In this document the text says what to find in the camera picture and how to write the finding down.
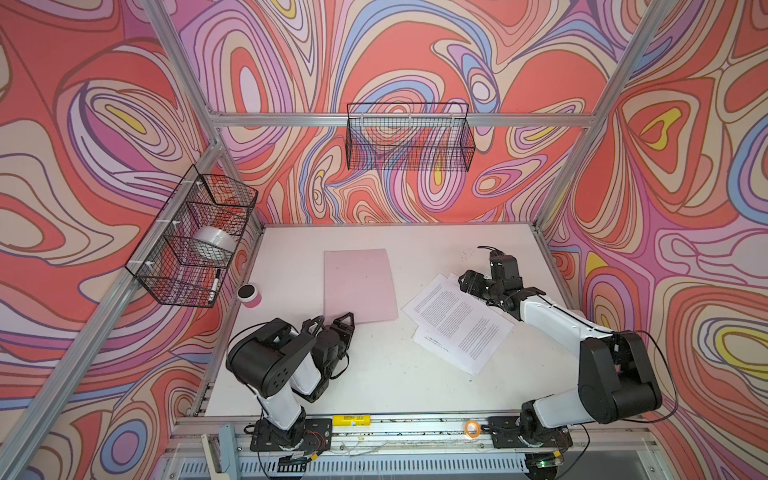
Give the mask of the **pink folder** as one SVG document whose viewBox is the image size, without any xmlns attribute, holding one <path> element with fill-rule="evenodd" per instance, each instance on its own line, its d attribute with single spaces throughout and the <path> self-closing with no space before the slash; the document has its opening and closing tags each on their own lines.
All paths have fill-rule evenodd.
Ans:
<svg viewBox="0 0 768 480">
<path fill-rule="evenodd" d="M 356 324 L 364 324 L 399 317 L 385 249 L 325 251 L 323 265 L 323 313 L 327 319 L 352 313 Z"/>
</svg>

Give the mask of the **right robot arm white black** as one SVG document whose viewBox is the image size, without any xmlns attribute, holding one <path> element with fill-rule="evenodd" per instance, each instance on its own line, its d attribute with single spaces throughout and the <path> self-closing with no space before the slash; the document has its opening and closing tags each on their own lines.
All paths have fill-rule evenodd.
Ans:
<svg viewBox="0 0 768 480">
<path fill-rule="evenodd" d="M 460 290 L 540 330 L 578 363 L 574 388 L 522 405 L 511 430 L 523 444 L 539 447 L 572 425 L 610 424 L 661 407 L 663 395 L 638 333 L 600 327 L 557 305 L 524 284 L 514 256 L 485 249 L 490 275 L 468 270 L 458 279 Z"/>
</svg>

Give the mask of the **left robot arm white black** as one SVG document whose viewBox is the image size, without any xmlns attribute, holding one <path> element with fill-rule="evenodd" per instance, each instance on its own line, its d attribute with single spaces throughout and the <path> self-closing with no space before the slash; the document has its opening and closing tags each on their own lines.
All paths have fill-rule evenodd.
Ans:
<svg viewBox="0 0 768 480">
<path fill-rule="evenodd" d="M 329 324 L 320 315 L 300 328 L 275 318 L 230 340 L 225 367 L 255 395 L 268 428 L 296 437 L 306 418 L 298 400 L 315 402 L 345 372 L 338 366 L 349 361 L 355 327 L 351 312 Z"/>
</svg>

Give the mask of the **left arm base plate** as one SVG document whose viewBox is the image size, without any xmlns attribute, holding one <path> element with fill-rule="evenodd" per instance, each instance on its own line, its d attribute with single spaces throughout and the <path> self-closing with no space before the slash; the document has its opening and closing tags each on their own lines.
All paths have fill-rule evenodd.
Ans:
<svg viewBox="0 0 768 480">
<path fill-rule="evenodd" d="M 330 417 L 299 419 L 289 430 L 281 430 L 267 420 L 244 427 L 251 437 L 253 452 L 296 452 L 320 454 L 332 445 L 333 424 Z"/>
</svg>

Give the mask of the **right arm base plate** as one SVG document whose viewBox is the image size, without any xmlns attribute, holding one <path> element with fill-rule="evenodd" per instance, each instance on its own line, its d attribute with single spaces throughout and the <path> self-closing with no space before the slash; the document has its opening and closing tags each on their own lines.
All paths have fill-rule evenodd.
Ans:
<svg viewBox="0 0 768 480">
<path fill-rule="evenodd" d="M 542 426 L 529 412 L 515 416 L 492 416 L 481 425 L 496 449 L 552 448 L 568 450 L 573 440 L 567 427 Z"/>
</svg>

